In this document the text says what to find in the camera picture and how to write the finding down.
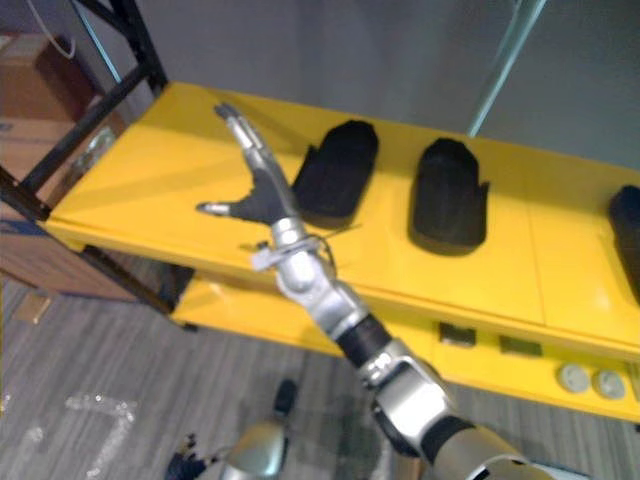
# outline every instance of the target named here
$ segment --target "black arm segment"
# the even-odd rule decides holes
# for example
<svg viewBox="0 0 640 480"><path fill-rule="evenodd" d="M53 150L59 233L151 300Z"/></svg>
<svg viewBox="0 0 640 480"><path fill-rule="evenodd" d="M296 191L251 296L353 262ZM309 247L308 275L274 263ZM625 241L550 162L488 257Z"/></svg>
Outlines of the black arm segment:
<svg viewBox="0 0 640 480"><path fill-rule="evenodd" d="M337 340L337 344L354 367L360 368L391 341L391 335L369 314L355 327L347 330Z"/></svg>

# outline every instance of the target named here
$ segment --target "robotic arm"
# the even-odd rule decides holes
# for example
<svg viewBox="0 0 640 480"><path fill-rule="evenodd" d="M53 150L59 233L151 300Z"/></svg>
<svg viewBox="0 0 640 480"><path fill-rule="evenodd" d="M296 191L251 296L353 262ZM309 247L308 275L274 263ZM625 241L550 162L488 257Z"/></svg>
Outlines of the robotic arm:
<svg viewBox="0 0 640 480"><path fill-rule="evenodd" d="M233 107L215 107L242 147L253 189L233 203L202 203L203 213L263 223L273 247L253 255L255 270L275 268L277 284L340 347L373 392L373 415L393 447L421 457L442 480L546 480L495 433L465 420L438 373L392 338L360 297L336 278L307 234L287 180L265 141Z"/></svg>

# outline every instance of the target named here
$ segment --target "yellow shelf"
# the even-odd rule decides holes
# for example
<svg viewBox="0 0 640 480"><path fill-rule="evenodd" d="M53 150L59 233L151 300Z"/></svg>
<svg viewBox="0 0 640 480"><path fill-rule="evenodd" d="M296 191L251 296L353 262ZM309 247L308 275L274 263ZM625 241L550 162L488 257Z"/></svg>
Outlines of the yellow shelf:
<svg viewBox="0 0 640 480"><path fill-rule="evenodd" d="M373 302L379 318L393 335L401 337L422 358L429 360L449 381L504 393L527 400L585 412L640 421L640 403L634 396L624 362L543 345L542 357L500 352L495 334L478 332L477 344L463 348L443 344L435 322L420 316L385 309ZM283 298L269 282L256 284L220 275L197 275L172 317L244 335L340 355L304 310ZM608 400L593 388L581 394L566 392L556 381L561 365L575 362L589 375L600 369L617 371L626 395Z"/></svg>
<svg viewBox="0 0 640 480"><path fill-rule="evenodd" d="M260 128L289 180L309 144L353 115L172 84L58 204L45 228L198 270L259 281L242 245L264 227L195 212L250 187L240 151L212 113L236 105ZM640 359L640 307L613 249L606 201L640 172L411 125L366 119L380 138L376 171L354 223L332 238L341 278L369 300L411 315ZM488 237L448 258L407 236L410 185L424 148L463 139L491 182Z"/></svg>

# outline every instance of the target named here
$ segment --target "lower shelf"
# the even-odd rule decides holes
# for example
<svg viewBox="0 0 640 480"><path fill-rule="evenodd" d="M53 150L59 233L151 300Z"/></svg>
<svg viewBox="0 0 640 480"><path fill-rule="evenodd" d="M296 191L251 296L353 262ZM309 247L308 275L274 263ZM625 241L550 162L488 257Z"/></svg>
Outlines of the lower shelf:
<svg viewBox="0 0 640 480"><path fill-rule="evenodd" d="M394 336L402 338L448 381L640 422L640 399L638 392L633 390L631 369L623 361L547 345L542 346L539 356L503 353L500 337L484 332L476 333L472 347L447 344L440 341L436 321L409 310L390 310L383 304L371 303L370 306ZM280 296L275 285L270 283L198 274L172 317L178 323L188 322L341 354L304 310ZM590 376L603 369L616 371L625 386L624 397L610 400L599 395L593 387L584 393L569 393L556 380L556 372L568 362L581 365Z"/></svg>

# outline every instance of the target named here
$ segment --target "gray wall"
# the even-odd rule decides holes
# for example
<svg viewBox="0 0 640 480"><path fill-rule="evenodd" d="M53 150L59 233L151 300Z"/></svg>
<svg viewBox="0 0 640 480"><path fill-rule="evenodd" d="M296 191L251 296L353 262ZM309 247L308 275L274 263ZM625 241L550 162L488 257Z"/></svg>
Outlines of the gray wall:
<svg viewBox="0 0 640 480"><path fill-rule="evenodd" d="M85 61L108 82L67 2L53 11L34 1L78 36ZM5 10L24 9L8 5L0 26L12 17ZM465 131L514 1L139 5L172 80ZM637 0L550 0L480 135L640 168L639 31ZM126 45L108 27L99 33L125 71ZM148 104L144 93L131 102L136 113Z"/></svg>

